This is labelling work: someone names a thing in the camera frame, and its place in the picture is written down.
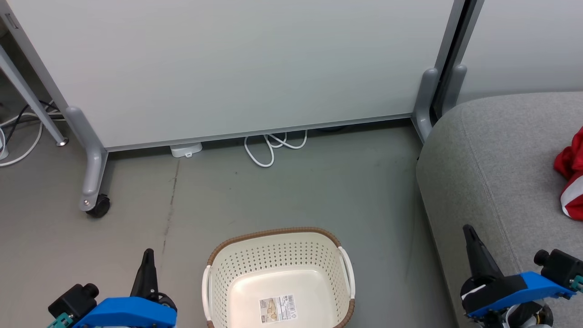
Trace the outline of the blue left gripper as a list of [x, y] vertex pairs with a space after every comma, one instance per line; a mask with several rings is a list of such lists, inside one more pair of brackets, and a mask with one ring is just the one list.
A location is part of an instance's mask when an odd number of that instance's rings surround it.
[[171, 299], [159, 292], [153, 249], [143, 252], [130, 297], [109, 297], [97, 304], [86, 292], [76, 292], [74, 328], [174, 328], [178, 312]]

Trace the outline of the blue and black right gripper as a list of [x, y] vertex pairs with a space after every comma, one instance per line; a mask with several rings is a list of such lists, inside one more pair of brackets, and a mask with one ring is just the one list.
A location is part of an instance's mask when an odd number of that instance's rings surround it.
[[463, 226], [470, 266], [470, 287], [462, 288], [461, 303], [466, 315], [480, 319], [490, 311], [501, 312], [514, 305], [547, 297], [573, 297], [576, 292], [552, 282], [536, 272], [506, 276], [479, 238], [474, 227]]

